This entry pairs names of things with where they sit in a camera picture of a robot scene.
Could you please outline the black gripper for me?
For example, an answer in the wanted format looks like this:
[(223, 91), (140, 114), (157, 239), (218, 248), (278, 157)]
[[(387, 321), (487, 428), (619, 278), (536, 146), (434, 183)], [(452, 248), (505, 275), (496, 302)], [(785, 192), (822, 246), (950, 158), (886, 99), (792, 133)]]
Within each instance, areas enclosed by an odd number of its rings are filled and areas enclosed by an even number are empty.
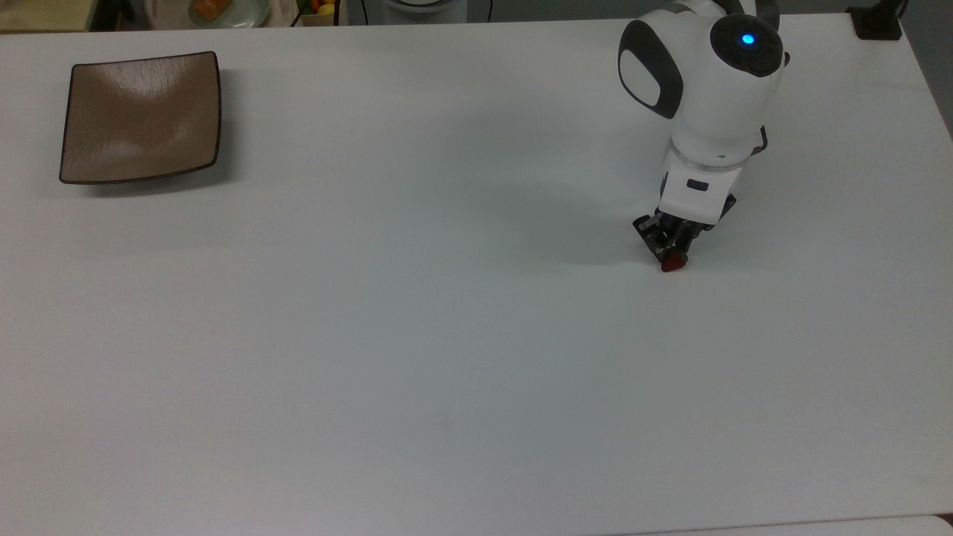
[(669, 250), (687, 259), (693, 241), (715, 227), (735, 203), (732, 193), (664, 192), (654, 214), (637, 218), (633, 227), (657, 261), (666, 261)]

